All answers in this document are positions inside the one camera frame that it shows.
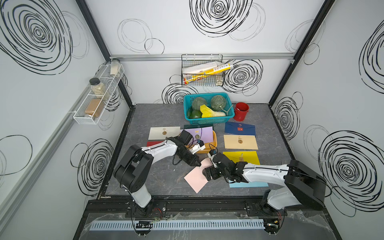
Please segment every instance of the teal plastic basket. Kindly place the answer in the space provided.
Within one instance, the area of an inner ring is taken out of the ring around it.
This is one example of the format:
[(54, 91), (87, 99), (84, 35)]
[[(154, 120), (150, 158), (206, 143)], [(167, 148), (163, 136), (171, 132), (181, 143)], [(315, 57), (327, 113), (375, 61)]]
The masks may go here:
[(211, 99), (215, 95), (221, 95), (227, 100), (227, 104), (225, 105), (224, 110), (228, 111), (231, 108), (232, 102), (227, 93), (199, 93), (199, 94), (188, 94), (184, 96), (184, 116), (190, 124), (207, 124), (207, 123), (221, 123), (228, 122), (230, 118), (235, 116), (235, 111), (231, 108), (228, 112), (228, 116), (225, 117), (213, 117), (213, 118), (187, 118), (187, 110), (192, 106), (192, 102), (197, 97), (202, 97), (207, 100), (207, 106), (211, 106)]

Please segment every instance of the envelope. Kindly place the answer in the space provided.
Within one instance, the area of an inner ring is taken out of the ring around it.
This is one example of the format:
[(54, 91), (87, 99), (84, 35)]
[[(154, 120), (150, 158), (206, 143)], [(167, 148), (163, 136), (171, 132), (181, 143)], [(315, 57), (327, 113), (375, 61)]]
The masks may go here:
[(208, 180), (203, 175), (203, 170), (210, 166), (212, 166), (212, 162), (209, 158), (206, 158), (201, 161), (201, 167), (195, 167), (184, 177), (184, 179), (196, 193), (198, 193), (204, 187), (204, 185), (207, 184)]
[(256, 129), (254, 125), (238, 122), (226, 122), (224, 132), (230, 134), (256, 135)]
[(192, 141), (194, 141), (194, 143), (197, 143), (196, 141), (197, 139), (200, 139), (201, 141), (203, 141), (204, 144), (214, 141), (214, 134), (213, 134), (212, 127), (190, 128), (190, 129), (184, 129), (184, 130), (186, 130), (192, 135), (192, 140), (188, 144), (191, 144)]
[(176, 137), (180, 134), (180, 127), (151, 127), (148, 140), (162, 140), (166, 137)]
[(147, 142), (147, 147), (150, 147), (150, 146), (153, 146), (153, 145), (156, 145), (156, 144), (159, 144), (159, 143), (162, 143), (164, 141), (153, 141), (153, 142)]
[(266, 182), (234, 182), (229, 184), (229, 187), (267, 187)]
[(224, 135), (224, 146), (227, 149), (258, 150), (256, 138), (251, 135)]
[(243, 151), (243, 152), (223, 152), (232, 162), (247, 162), (260, 165), (259, 158), (256, 151)]
[(212, 127), (212, 130), (214, 131), (214, 125), (213, 124), (197, 124), (197, 125), (184, 125), (184, 129), (190, 129), (190, 128), (201, 128), (201, 127)]

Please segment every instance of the white envelope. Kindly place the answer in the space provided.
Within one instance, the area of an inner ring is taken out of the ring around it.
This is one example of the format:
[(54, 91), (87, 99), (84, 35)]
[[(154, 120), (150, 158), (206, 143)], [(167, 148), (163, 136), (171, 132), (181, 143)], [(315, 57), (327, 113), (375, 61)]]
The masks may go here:
[(180, 127), (151, 127), (148, 140), (163, 140), (166, 137), (176, 137), (180, 134)]

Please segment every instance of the red envelope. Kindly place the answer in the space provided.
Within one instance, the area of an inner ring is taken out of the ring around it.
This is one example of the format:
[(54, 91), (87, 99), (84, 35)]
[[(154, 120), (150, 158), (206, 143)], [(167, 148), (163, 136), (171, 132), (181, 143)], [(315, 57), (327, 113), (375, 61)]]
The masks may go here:
[(164, 142), (164, 141), (152, 141), (152, 142), (147, 142), (147, 147), (156, 145), (156, 144), (161, 143), (161, 142)]

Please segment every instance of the white robotic arm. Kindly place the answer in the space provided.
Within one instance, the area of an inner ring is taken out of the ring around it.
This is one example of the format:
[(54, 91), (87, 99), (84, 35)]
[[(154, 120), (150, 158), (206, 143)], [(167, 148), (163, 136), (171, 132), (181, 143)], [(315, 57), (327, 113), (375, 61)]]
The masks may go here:
[[(169, 156), (178, 155), (191, 166), (201, 166), (200, 159), (195, 153), (205, 149), (202, 141), (198, 141), (191, 149), (185, 145), (190, 142), (192, 135), (183, 131), (180, 136), (171, 137), (150, 147), (131, 146), (114, 172), (115, 178), (122, 188), (128, 191), (136, 204), (145, 208), (152, 196), (145, 186), (149, 169), (155, 162)], [(134, 167), (131, 163), (139, 162)]]
[[(192, 136), (183, 131), (180, 136), (171, 137), (151, 147), (131, 146), (115, 169), (114, 176), (132, 195), (136, 204), (146, 208), (152, 197), (145, 186), (151, 165), (167, 156), (177, 155), (190, 166), (201, 166), (195, 153), (205, 148), (202, 141), (191, 149), (185, 145)], [(254, 165), (247, 162), (234, 163), (215, 149), (208, 153), (213, 166), (203, 170), (208, 181), (220, 177), (234, 182), (267, 182), (283, 188), (268, 190), (264, 194), (264, 207), (270, 211), (286, 206), (303, 204), (316, 210), (324, 207), (325, 179), (304, 164), (292, 160), (290, 164), (279, 166)], [(134, 167), (131, 163), (139, 162)]]

